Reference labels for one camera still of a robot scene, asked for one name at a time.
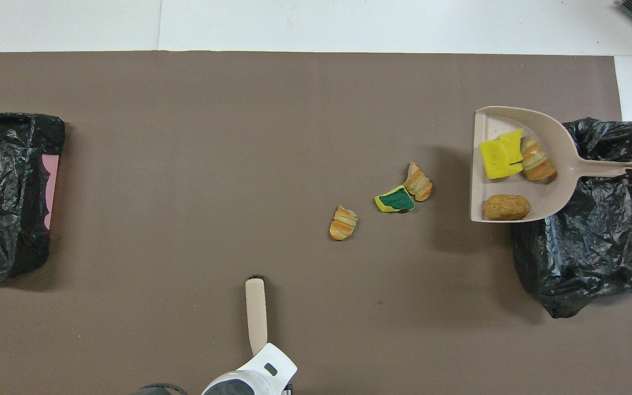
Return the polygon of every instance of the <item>yellow sponge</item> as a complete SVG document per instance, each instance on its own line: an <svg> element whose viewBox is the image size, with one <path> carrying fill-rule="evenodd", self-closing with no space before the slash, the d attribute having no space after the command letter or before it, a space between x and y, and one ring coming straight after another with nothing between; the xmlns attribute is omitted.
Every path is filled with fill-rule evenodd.
<svg viewBox="0 0 632 395"><path fill-rule="evenodd" d="M504 143L504 148L509 153L509 164L519 163L523 160L523 155L521 155L521 135L523 135L523 128L504 133L496 138Z"/></svg>
<svg viewBox="0 0 632 395"><path fill-rule="evenodd" d="M506 151L504 143L499 140L482 142L479 145L479 150L482 151L484 171L491 179L510 176L523 170L520 163L509 165L509 153Z"/></svg>

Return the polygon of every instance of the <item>toy food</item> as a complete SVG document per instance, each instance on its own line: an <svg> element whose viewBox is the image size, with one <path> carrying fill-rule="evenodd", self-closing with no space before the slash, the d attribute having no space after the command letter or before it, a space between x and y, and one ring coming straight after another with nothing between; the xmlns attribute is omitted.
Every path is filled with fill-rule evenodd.
<svg viewBox="0 0 632 395"><path fill-rule="evenodd" d="M523 170L520 163L509 165L509 153L506 151L504 143L499 140L482 142L479 145L479 150L482 152L484 172L491 179L507 177Z"/></svg>
<svg viewBox="0 0 632 395"><path fill-rule="evenodd" d="M331 237L334 240L344 240L353 234L353 230L357 224L358 215L338 205L338 210L336 210L336 214L333 215L333 222L331 222L329 233L331 233Z"/></svg>
<svg viewBox="0 0 632 395"><path fill-rule="evenodd" d="M545 180L551 182L557 175L552 162L548 159L544 150L540 148L534 137L521 138L521 152L523 155L523 175L530 182Z"/></svg>
<svg viewBox="0 0 632 395"><path fill-rule="evenodd" d="M521 135L523 135L522 128L514 130L513 132L504 133L496 138L504 143L506 153L509 155L509 165L523 160L523 156L521 155Z"/></svg>
<svg viewBox="0 0 632 395"><path fill-rule="evenodd" d="M531 205L520 195L494 195L484 202L484 215L493 221L524 219Z"/></svg>
<svg viewBox="0 0 632 395"><path fill-rule="evenodd" d="M406 187L403 185L399 185L384 195L377 196L374 198L374 202L381 212L400 212L414 208L414 201L411 200Z"/></svg>
<svg viewBox="0 0 632 395"><path fill-rule="evenodd" d="M416 163L411 162L409 164L408 178L406 182L404 182L404 188L414 196L416 202L423 202L431 195L433 183L429 177L426 177Z"/></svg>

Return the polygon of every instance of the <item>sponge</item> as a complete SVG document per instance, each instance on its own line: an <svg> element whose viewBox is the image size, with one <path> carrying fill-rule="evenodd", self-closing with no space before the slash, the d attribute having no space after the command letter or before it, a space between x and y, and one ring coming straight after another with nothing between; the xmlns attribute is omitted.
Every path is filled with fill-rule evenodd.
<svg viewBox="0 0 632 395"><path fill-rule="evenodd" d="M523 170L520 163L509 165L509 153L506 151L504 143L499 140L482 142L479 145L479 150L482 151L484 171L491 179L510 176Z"/></svg>
<svg viewBox="0 0 632 395"><path fill-rule="evenodd" d="M374 202L381 212L400 212L414 208L414 201L411 200L403 185L399 185L384 195L377 196L374 198Z"/></svg>
<svg viewBox="0 0 632 395"><path fill-rule="evenodd" d="M514 130L513 132L507 132L496 139L504 143L506 152L509 153L509 165L512 163L519 163L523 160L521 155L521 136L523 135L523 128Z"/></svg>

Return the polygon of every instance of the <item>yellow and green sponge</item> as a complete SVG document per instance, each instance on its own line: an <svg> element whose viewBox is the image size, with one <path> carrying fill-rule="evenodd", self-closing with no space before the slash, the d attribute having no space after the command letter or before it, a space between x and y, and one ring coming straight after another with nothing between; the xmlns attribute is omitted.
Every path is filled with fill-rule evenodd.
<svg viewBox="0 0 632 395"><path fill-rule="evenodd" d="M374 202L381 212L400 212L414 208L414 201L411 200L403 185L399 185L384 195L377 196L374 198Z"/></svg>

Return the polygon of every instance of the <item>dustpan handle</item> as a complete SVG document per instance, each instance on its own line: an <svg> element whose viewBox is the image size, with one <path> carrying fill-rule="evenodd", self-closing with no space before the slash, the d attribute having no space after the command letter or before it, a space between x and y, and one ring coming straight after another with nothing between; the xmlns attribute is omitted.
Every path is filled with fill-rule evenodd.
<svg viewBox="0 0 632 395"><path fill-rule="evenodd" d="M576 168L580 177L619 177L632 168L632 162L609 162L602 160L585 160Z"/></svg>
<svg viewBox="0 0 632 395"><path fill-rule="evenodd" d="M253 355L268 342L268 315L265 302L265 283L253 276L245 283L245 302L248 312L248 338Z"/></svg>

